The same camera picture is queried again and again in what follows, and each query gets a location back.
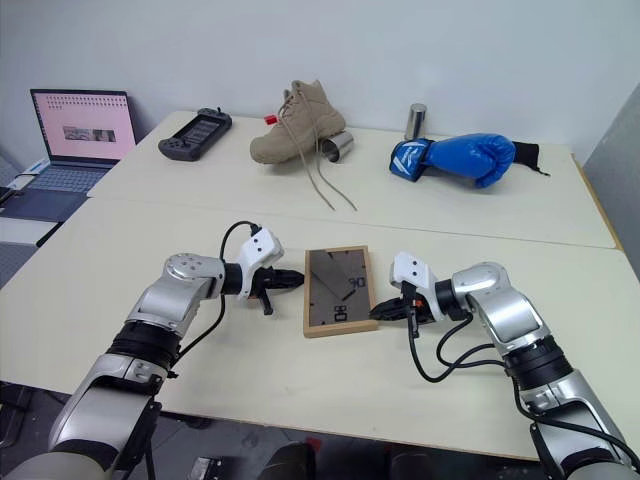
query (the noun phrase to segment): table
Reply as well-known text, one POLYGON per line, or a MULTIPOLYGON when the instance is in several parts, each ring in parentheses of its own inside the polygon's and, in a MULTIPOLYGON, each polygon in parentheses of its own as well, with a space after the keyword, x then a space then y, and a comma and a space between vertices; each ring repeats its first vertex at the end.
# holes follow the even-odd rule
POLYGON ((249 156, 252 138, 266 133, 261 119, 234 117, 231 130, 201 160, 165 158, 158 141, 193 118, 175 112, 154 129, 90 192, 120 198, 237 212, 380 225, 416 230, 515 238, 612 248, 614 241, 591 198, 569 149, 541 146, 539 175, 513 165, 488 189, 437 173, 417 183, 388 171, 400 132, 350 128, 355 147, 344 163, 323 160, 325 176, 357 205, 358 212, 322 184, 337 211, 313 191, 300 161, 260 165, 249 156))
MULTIPOLYGON (((125 200, 89 199, 0 291, 0 378, 72 392, 120 329, 142 291, 173 253, 217 255, 240 219, 281 240, 281 268, 303 270, 305 249, 369 246, 377 301, 395 253, 408 250, 439 278, 484 260, 502 263, 512 283, 548 322, 568 359, 591 382, 629 445, 640 448, 635 356, 640 286, 615 249, 452 235, 125 200)), ((233 259, 248 232, 228 244, 233 259)), ((431 385, 415 371, 404 322, 378 331, 305 339, 303 290, 272 296, 275 314, 230 299, 216 332, 176 367, 159 395, 185 414, 535 457, 511 383, 496 367, 459 371, 431 385)), ((186 341, 217 316, 204 302, 186 341)), ((425 368, 440 371, 437 340, 450 327, 421 328, 425 368)), ((486 342, 476 322, 445 352, 486 342)))

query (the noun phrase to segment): tan boot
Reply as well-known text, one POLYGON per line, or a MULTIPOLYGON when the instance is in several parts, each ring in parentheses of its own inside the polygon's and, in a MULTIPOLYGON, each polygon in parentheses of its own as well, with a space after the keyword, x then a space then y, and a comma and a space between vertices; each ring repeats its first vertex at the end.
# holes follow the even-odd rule
POLYGON ((331 106, 318 80, 312 84, 293 81, 291 91, 285 90, 285 102, 278 117, 269 133, 251 141, 251 157, 256 162, 284 162, 299 155, 294 142, 308 152, 315 148, 316 140, 345 128, 344 118, 331 106))

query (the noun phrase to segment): pink screen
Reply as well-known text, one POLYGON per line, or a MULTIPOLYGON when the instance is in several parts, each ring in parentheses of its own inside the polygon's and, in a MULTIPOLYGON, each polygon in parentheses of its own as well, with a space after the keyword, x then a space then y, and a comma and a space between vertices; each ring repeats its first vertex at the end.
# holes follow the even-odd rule
POLYGON ((136 144, 125 95, 34 97, 51 155, 121 160, 136 144))

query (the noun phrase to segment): silver cylinder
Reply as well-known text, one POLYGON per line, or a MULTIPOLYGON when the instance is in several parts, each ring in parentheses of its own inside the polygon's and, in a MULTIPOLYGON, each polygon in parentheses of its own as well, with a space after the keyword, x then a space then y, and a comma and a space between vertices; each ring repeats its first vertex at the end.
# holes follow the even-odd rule
POLYGON ((427 106, 422 103, 414 103, 409 108, 409 120, 407 130, 404 132, 405 140, 414 140, 424 137, 427 126, 427 106))
POLYGON ((347 131, 337 133, 332 137, 325 138, 320 148, 327 160, 337 162, 353 148, 353 135, 347 131))

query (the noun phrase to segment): laptop screen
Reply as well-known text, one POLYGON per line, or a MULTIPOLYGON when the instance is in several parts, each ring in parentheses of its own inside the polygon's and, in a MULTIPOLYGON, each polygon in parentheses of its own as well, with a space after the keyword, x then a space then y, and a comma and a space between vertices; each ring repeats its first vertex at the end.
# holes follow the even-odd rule
POLYGON ((51 161, 115 163, 136 142, 126 92, 31 90, 51 161))

